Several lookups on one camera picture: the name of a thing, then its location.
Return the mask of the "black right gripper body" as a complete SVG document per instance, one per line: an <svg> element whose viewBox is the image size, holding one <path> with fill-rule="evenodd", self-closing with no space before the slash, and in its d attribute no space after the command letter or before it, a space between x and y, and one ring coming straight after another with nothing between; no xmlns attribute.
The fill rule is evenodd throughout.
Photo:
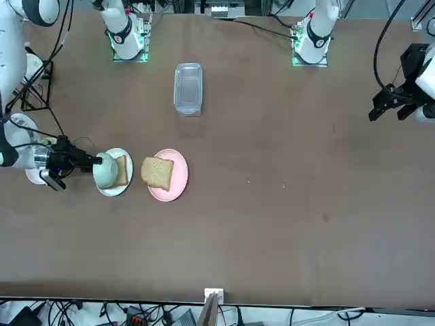
<svg viewBox="0 0 435 326"><path fill-rule="evenodd" d="M78 148L69 137L59 135L55 144L50 146L47 168L59 177L67 177L75 169L79 156Z"/></svg>

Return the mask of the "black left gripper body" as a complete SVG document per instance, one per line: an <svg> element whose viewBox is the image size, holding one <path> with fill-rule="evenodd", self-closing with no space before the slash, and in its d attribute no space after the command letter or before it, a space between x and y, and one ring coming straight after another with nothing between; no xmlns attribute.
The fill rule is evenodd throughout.
<svg viewBox="0 0 435 326"><path fill-rule="evenodd" d="M412 43L400 56L404 83L391 89L395 95L411 98L415 102L426 102L429 99L429 96L416 84L428 48L428 43Z"/></svg>

